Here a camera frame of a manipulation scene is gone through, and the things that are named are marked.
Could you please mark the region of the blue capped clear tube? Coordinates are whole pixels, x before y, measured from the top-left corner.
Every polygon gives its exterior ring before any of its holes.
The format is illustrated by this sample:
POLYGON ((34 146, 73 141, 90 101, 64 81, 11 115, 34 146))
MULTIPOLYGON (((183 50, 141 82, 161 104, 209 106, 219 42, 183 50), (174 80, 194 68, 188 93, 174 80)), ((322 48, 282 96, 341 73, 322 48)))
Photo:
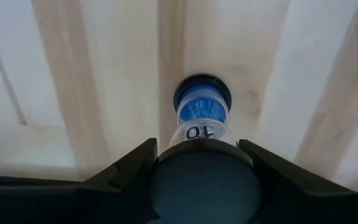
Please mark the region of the blue capped clear tube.
POLYGON ((166 224, 249 224, 262 201, 252 159, 229 129, 231 93, 217 77, 184 79, 173 97, 177 130, 150 175, 166 224))

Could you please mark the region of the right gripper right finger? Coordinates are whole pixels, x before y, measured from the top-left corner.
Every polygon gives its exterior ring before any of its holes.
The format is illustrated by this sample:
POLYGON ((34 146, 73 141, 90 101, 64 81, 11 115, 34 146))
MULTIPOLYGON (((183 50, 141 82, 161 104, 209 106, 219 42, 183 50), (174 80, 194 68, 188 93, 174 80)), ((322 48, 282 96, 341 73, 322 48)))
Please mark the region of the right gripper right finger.
POLYGON ((262 186, 262 204, 252 224, 323 224, 353 216, 353 191, 241 139, 262 186))

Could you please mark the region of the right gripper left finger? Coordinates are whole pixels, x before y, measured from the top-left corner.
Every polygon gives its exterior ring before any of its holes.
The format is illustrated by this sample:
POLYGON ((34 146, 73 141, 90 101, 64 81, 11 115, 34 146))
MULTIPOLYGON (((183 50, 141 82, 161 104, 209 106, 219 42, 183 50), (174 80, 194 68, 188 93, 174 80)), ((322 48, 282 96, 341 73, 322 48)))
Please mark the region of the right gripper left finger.
POLYGON ((159 219, 149 195, 157 140, 150 138, 81 184, 86 224, 146 224, 159 219))

